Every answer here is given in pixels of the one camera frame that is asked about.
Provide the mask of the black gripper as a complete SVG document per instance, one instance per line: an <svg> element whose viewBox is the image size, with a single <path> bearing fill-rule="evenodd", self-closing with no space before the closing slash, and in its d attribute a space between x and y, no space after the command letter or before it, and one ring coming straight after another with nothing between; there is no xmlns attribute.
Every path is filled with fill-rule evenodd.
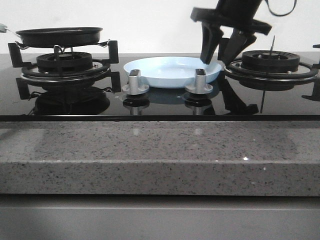
<svg viewBox="0 0 320 240"><path fill-rule="evenodd" d="M202 49L200 59L209 64L222 39L221 26L233 28L230 38L221 40L221 60L229 65L245 48L253 44L255 33L268 35L272 26L255 20L260 0L219 0L215 9L194 7L190 18L202 22Z"/></svg>

